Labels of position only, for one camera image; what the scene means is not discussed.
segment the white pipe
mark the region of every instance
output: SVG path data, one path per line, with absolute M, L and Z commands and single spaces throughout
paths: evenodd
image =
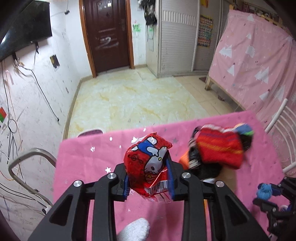
M 291 134 L 289 133 L 289 131 L 288 131 L 288 129 L 283 125 L 283 123 L 280 121 L 280 120 L 278 120 L 278 123 L 284 128 L 284 130 L 286 131 L 286 133 L 288 134 L 288 136 L 289 136 L 289 138 L 290 138 L 290 140 L 291 140 L 291 142 L 292 142 L 292 147 L 293 147 L 293 150 L 294 150 L 294 156 L 296 156 L 296 153 L 295 153 L 295 145 L 294 145 L 294 142 L 293 142 L 293 140 L 292 140 L 292 137 L 291 137 Z
M 291 171 L 294 167 L 296 167 L 296 162 L 293 162 L 291 165 L 288 165 L 283 169 L 283 173 L 287 173 L 288 171 Z
M 285 137 L 284 133 L 280 130 L 280 128 L 277 127 L 277 125 L 274 125 L 274 127 L 279 131 L 279 133 L 282 135 L 283 139 L 285 140 L 287 146 L 288 146 L 288 151 L 289 151 L 289 155 L 290 155 L 290 160 L 292 160 L 292 153 L 291 153 L 291 148 L 289 146 L 288 140 Z
M 289 118 L 290 118 L 290 120 L 292 121 L 292 123 L 293 123 L 293 125 L 294 126 L 296 126 L 296 123 L 292 120 L 292 118 L 288 115 L 288 113 L 284 110 L 283 111 L 283 113 L 285 113 Z M 288 126 L 290 127 L 290 129 L 291 129 L 291 131 L 293 132 L 293 134 L 294 134 L 294 136 L 295 136 L 295 139 L 296 139 L 296 133 L 295 133 L 295 131 L 294 131 L 294 128 L 293 128 L 293 126 L 285 119 L 285 117 L 283 117 L 282 115 L 281 115 L 281 117 L 283 118 L 283 120 L 285 121 L 285 122 L 287 122 L 287 124 L 288 124 Z M 294 161 L 296 161 L 296 153 L 295 153 L 295 146 L 294 146 L 294 142 L 293 142 L 293 140 L 292 140 L 292 138 L 291 138 L 291 142 L 292 142 L 292 145 L 293 145 L 293 148 L 294 148 Z
M 215 50 L 214 50 L 214 53 L 216 52 L 216 48 L 217 48 L 218 41 L 219 41 L 219 35 L 220 35 L 221 20 L 222 20 L 222 1 L 223 1 L 223 0 L 220 0 L 220 11 L 219 11 L 218 32 L 217 32 L 217 38 L 216 38 L 216 43 L 215 43 Z
M 222 35 L 223 2 L 224 2 L 224 1 L 222 1 L 222 7 L 221 7 L 222 10 L 221 10 L 221 25 L 220 25 L 220 32 L 219 32 L 219 40 L 220 40 L 221 35 Z
M 193 68 L 194 68 L 194 62 L 195 62 L 195 56 L 196 56 L 196 50 L 197 50 L 197 41 L 198 41 L 198 31 L 200 29 L 200 0 L 197 1 L 197 7 L 198 9 L 197 9 L 196 36 L 195 36 L 195 45 L 194 45 L 191 72 L 193 71 Z
M 274 126 L 274 124 L 276 123 L 276 121 L 279 119 L 280 115 L 282 114 L 284 108 L 286 107 L 288 102 L 288 99 L 285 98 L 283 103 L 281 104 L 279 110 L 277 111 L 276 115 L 274 116 L 274 118 L 271 120 L 271 122 L 269 123 L 269 125 L 266 127 L 265 132 L 269 133 L 270 130 L 272 129 L 272 127 Z

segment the wall-mounted tv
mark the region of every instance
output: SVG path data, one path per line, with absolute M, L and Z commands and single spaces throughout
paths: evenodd
M 0 61 L 32 43 L 51 36 L 49 3 L 32 1 L 3 38 L 0 44 Z

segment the door frame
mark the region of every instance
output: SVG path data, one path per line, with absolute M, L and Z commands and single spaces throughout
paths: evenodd
M 81 27 L 82 27 L 82 34 L 84 39 L 84 44 L 86 48 L 87 57 L 89 59 L 89 65 L 91 67 L 91 73 L 93 78 L 97 77 L 97 71 L 94 65 L 94 58 L 91 52 L 91 47 L 89 44 L 89 38 L 87 34 L 86 28 L 86 19 L 85 19 L 85 8 L 84 8 L 84 1 L 79 0 L 79 12 L 80 12 L 80 20 L 81 20 Z M 131 3 L 130 0 L 125 0 L 126 6 L 126 27 L 127 27 L 127 38 L 128 38 L 128 58 L 130 63 L 130 68 L 134 69 L 134 59 L 133 59 L 133 39 L 132 39 L 132 30 L 131 30 Z

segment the table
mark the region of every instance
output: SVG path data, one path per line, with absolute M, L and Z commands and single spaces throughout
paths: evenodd
M 178 161 L 186 152 L 187 143 L 196 126 L 215 124 L 222 127 L 233 127 L 238 123 L 248 123 L 255 134 L 252 147 L 246 152 L 246 160 L 236 171 L 236 195 L 266 231 L 268 226 L 266 214 L 261 213 L 259 208 L 252 204 L 252 200 L 256 197 L 259 183 L 279 183 L 284 175 L 269 136 L 250 111 L 65 140 L 60 145 L 57 157 L 54 201 L 57 201 L 75 180 L 90 183 L 105 175 L 107 168 L 113 171 L 117 164 L 123 162 L 125 151 L 132 145 L 131 141 L 134 137 L 140 138 L 148 133 L 157 132 L 172 143 L 173 147 L 169 151 L 172 160 Z M 271 199 L 280 205 L 284 204 L 283 200 L 283 197 L 272 197 Z M 181 240 L 183 202 L 169 204 L 150 202 L 131 190 L 127 201 L 115 202 L 114 207 L 117 233 L 132 221 L 144 217 L 151 226 L 148 241 Z M 89 215 L 88 241 L 91 240 L 91 220 L 92 215 Z

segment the beige floor tile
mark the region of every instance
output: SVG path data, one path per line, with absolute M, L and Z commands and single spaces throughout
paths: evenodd
M 186 90 L 189 91 L 190 94 L 197 100 L 197 102 L 206 101 L 206 98 L 197 90 L 195 89 L 192 84 L 183 84 Z
M 218 100 L 218 94 L 214 90 L 206 91 L 204 88 L 199 89 L 199 92 L 205 97 L 206 100 Z
M 183 78 L 190 84 L 194 86 L 198 91 L 205 88 L 205 82 L 202 82 L 199 79 L 200 76 L 192 75 L 192 76 L 183 76 Z
M 210 116 L 220 115 L 220 113 L 212 106 L 209 101 L 200 102 L 200 105 L 206 110 Z
M 174 77 L 180 84 L 189 84 L 190 82 L 184 78 L 184 76 L 176 76 Z
M 183 77 L 156 79 L 147 69 L 99 75 L 81 85 L 68 137 L 101 128 L 132 129 L 205 118 L 205 97 Z
M 210 103 L 215 107 L 215 109 L 221 115 L 233 112 L 233 109 L 224 101 L 216 99 L 216 100 L 210 100 Z

